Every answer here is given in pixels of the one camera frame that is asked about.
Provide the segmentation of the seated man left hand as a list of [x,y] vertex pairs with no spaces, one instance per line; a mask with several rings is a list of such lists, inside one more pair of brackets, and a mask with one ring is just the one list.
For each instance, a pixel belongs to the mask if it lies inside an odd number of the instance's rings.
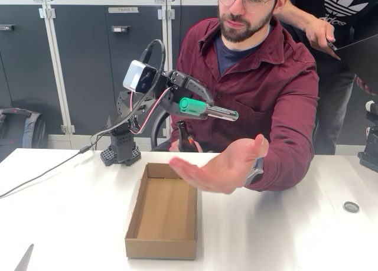
[[238,139],[222,153],[198,167],[181,158],[170,160],[170,167],[187,183],[203,191],[230,194],[250,185],[263,174],[262,158],[269,142],[259,134],[255,139]]

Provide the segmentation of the standing person right hand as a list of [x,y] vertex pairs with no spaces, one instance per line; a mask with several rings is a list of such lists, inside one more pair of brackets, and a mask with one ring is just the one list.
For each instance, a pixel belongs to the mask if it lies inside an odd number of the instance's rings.
[[333,51],[328,43],[335,41],[334,27],[328,22],[312,19],[305,27],[305,33],[312,48],[323,52]]

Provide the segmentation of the standing person left hand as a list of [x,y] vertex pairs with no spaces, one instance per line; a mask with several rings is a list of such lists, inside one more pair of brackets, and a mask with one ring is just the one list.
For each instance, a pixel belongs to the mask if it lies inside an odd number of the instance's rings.
[[355,79],[355,81],[356,81],[356,84],[359,86],[359,88],[361,88],[363,91],[365,91],[367,94],[370,94],[370,95],[372,95],[372,96],[376,96],[376,93],[375,92],[373,92],[370,88],[369,88],[369,86],[368,85],[366,85],[363,81],[362,81],[362,79],[360,78],[360,77],[356,77],[356,79]]

